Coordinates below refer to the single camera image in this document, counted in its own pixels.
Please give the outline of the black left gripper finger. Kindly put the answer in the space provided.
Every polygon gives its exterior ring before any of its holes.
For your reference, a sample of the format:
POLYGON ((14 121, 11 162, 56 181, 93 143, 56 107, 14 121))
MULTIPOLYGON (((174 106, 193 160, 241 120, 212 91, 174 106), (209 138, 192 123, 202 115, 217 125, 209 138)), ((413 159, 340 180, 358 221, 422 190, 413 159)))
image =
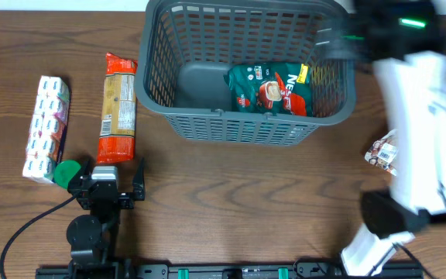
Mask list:
POLYGON ((80 162, 80 168, 74 175, 74 184, 80 184, 83 180, 83 176, 88 176, 90 173, 90 159, 84 159, 80 162))
POLYGON ((132 179, 134 194, 145 194, 144 165, 145 165, 145 160, 144 158, 142 158, 139 161, 139 166, 134 175, 134 178, 132 179))

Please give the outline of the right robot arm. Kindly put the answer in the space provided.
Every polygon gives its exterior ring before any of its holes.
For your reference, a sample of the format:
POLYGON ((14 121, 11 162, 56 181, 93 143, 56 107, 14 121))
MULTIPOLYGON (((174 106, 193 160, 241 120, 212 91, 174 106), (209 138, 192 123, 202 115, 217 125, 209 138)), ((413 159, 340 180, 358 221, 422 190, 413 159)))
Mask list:
POLYGON ((346 277, 380 274, 399 250, 446 223, 446 27, 431 1, 355 0, 351 17, 323 27, 334 60, 372 66, 396 133, 396 176, 361 197, 362 225, 341 251, 346 277))

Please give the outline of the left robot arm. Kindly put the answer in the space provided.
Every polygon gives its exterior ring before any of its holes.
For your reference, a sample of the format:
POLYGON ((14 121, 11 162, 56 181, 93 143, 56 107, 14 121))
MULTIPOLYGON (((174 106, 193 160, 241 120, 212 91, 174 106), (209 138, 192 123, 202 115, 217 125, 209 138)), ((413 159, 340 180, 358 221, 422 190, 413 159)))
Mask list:
POLYGON ((122 210, 131 210, 146 197, 145 161, 132 179, 132 191, 118 189, 118 168, 89 167, 82 164, 68 182, 67 190, 87 215, 75 218, 67 227, 67 241, 75 277, 127 278, 131 267, 128 260, 115 257, 115 244, 122 210))

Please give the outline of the green Nescafe coffee bag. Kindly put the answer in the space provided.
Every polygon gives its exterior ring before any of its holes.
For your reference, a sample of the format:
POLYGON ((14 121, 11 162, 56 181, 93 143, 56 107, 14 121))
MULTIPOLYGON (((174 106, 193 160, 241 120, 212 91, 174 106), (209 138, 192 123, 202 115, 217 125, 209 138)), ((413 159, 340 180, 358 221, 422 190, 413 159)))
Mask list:
POLYGON ((241 64, 224 76, 232 109, 247 113, 313 115, 311 70, 306 64, 241 64))

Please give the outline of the beige brown snack pouch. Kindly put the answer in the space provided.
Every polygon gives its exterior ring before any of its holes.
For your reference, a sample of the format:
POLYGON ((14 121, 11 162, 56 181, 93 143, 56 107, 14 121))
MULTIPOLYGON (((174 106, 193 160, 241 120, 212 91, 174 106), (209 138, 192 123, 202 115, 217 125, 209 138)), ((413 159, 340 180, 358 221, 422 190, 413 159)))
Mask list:
POLYGON ((396 129, 390 130, 384 137, 375 141, 365 153, 365 160, 393 176, 396 172, 396 156, 398 154, 396 129))

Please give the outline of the orange biscuit package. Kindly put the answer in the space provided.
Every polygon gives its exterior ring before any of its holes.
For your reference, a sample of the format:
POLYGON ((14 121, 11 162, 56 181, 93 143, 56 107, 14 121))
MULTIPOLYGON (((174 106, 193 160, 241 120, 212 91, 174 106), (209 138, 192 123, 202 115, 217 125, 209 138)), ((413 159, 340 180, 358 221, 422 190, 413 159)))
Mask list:
POLYGON ((97 162, 113 164, 135 155, 135 60, 107 53, 97 162))

